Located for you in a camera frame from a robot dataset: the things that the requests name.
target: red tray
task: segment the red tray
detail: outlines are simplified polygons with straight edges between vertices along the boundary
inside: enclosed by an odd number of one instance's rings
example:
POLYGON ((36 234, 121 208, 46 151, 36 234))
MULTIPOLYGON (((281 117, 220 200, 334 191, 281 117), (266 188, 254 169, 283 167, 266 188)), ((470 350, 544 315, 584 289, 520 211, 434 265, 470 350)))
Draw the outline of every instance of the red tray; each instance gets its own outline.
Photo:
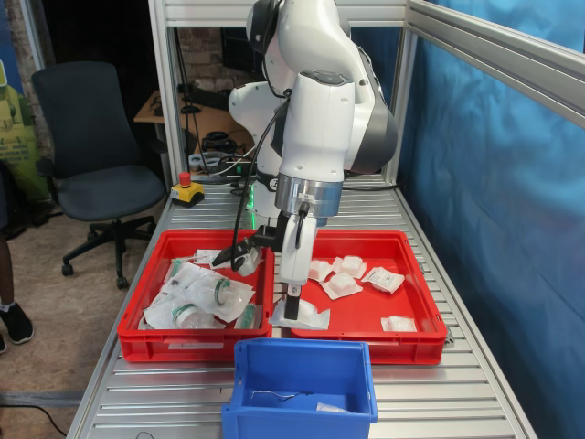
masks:
MULTIPOLYGON (((253 232, 243 230, 239 237, 253 232)), ((263 251, 261 264, 250 276, 242 277, 229 268, 217 270, 229 279, 254 286, 256 293, 250 302, 262 305, 259 329, 234 329, 234 321, 225 329, 138 330, 143 310, 160 291, 172 259, 193 255, 196 249, 224 249, 231 245, 232 237, 232 230, 181 230, 161 234, 118 325, 118 337, 127 361, 233 361, 234 345, 238 341, 271 335, 268 318, 274 295, 274 253, 270 250, 263 251)))
POLYGON ((384 267, 406 279, 392 295, 357 281, 361 293, 331 300, 321 285, 309 280, 301 298, 321 313, 331 309, 329 329, 292 329, 293 337, 366 341, 372 364, 437 364, 447 328, 424 280, 419 264, 401 231, 319 230, 313 259, 333 262, 336 256, 359 256, 367 262, 366 273, 384 267), (414 318, 419 332, 384 332, 381 317, 414 318))

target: wooden desk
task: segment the wooden desk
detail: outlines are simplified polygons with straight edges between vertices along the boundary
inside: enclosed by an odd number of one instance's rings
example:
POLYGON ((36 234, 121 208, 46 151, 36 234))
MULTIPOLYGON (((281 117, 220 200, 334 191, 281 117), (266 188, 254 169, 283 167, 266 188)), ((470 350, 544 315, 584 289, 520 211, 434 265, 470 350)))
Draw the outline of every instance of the wooden desk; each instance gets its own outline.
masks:
MULTIPOLYGON (((154 100, 160 98, 160 91, 155 91, 148 101, 144 104, 143 108, 140 109, 138 114, 134 117, 134 121, 137 123, 157 123, 165 124, 165 118, 163 116, 156 116, 154 114, 154 100)), ((183 96, 177 94, 177 101, 183 104, 183 96)), ((196 114, 197 126, 199 128, 199 136, 201 140, 211 131, 223 131, 225 133, 231 133, 229 138, 238 142, 238 145, 245 144, 246 150, 252 148, 254 142, 252 136, 246 129, 239 123, 233 120, 229 112, 218 110, 216 108, 206 107, 203 105, 196 105, 201 109, 201 112, 196 114)), ((196 135, 195 124, 193 123, 193 117, 189 114, 189 132, 196 135)), ((186 129, 186 117, 187 114, 181 114, 181 126, 186 129)))

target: office chair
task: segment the office chair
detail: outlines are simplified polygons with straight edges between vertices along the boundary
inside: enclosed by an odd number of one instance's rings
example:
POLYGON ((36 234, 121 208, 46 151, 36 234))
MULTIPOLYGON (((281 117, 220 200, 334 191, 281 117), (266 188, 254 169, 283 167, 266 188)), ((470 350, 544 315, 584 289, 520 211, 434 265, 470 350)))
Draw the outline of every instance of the office chair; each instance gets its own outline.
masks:
MULTIPOLYGON (((112 221, 90 224, 87 242, 63 257, 61 272, 72 275, 73 258, 114 241, 117 286, 126 288, 124 241, 149 241, 156 224, 154 217, 125 223, 120 218, 152 207, 165 189, 153 172, 140 166, 141 151, 126 120, 116 69, 105 62, 71 62, 41 70, 32 81, 55 146, 55 159, 39 160, 38 173, 48 179, 53 198, 68 217, 112 221), (144 225, 147 231, 138 230, 144 225)), ((160 141, 151 147, 158 154, 166 150, 160 141)))

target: blue crate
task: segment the blue crate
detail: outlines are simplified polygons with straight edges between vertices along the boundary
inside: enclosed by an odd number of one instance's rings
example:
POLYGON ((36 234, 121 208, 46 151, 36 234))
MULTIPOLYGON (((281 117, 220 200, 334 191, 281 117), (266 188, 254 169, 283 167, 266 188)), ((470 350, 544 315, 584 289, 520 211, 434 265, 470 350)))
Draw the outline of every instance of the blue crate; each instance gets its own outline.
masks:
POLYGON ((378 419, 367 343, 257 338, 235 354, 223 439, 367 439, 378 419))

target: shoe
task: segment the shoe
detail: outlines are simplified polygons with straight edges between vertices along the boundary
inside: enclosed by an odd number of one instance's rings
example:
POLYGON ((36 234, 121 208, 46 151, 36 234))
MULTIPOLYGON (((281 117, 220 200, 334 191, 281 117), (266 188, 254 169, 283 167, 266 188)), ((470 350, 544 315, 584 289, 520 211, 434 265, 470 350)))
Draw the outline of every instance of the shoe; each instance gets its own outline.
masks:
POLYGON ((33 324, 19 304, 14 304, 8 311, 0 311, 0 318, 8 329, 8 336, 15 345, 27 343, 35 335, 33 324))

